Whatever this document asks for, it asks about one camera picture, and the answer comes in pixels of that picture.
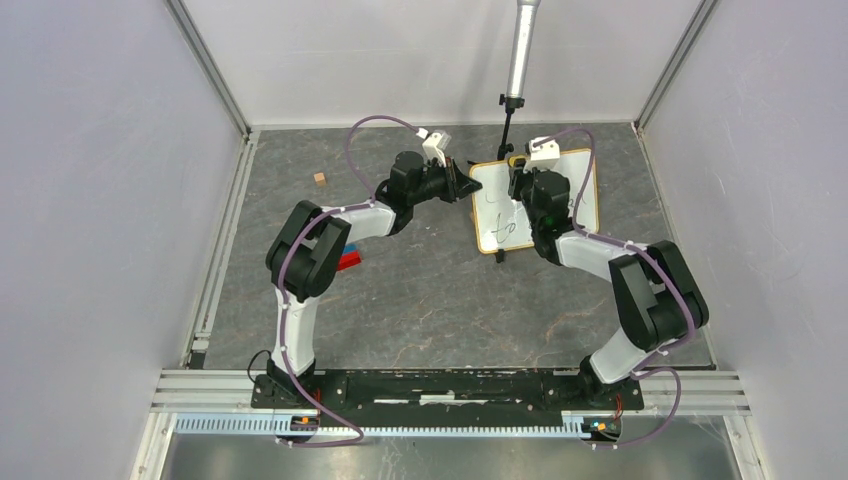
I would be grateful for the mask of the yellow whiteboard eraser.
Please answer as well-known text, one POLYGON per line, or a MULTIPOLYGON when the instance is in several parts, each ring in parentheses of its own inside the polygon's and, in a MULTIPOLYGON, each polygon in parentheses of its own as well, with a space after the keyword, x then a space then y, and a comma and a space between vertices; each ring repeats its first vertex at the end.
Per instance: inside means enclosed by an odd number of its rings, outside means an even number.
POLYGON ((508 166, 513 169, 523 169, 527 164, 527 158, 523 156, 511 157, 508 160, 508 166))

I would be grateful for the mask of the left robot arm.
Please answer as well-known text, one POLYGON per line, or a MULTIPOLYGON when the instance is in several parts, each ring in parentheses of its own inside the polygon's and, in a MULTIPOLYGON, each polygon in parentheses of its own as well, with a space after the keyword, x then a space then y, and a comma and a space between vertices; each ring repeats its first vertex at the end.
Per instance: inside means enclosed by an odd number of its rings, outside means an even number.
POLYGON ((277 296, 277 338, 267 366, 275 392, 290 407, 314 394, 314 326, 320 297, 334 281, 347 245, 388 237, 412 220, 414 207, 454 203, 482 189, 451 159, 443 164, 412 151, 399 153, 372 199, 342 207, 299 202, 266 255, 277 296))

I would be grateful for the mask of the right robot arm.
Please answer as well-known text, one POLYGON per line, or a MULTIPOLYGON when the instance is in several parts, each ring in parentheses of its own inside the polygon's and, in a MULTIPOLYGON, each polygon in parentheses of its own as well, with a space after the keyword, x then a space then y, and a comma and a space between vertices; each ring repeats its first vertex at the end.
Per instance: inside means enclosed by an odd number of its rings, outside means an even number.
POLYGON ((602 408, 648 359, 706 325, 709 310, 674 242, 643 245, 588 232, 570 214, 570 193, 569 180, 558 172, 521 167, 510 172, 509 194, 525 211, 537 254, 612 287, 619 327, 581 361, 577 374, 580 400, 602 408))

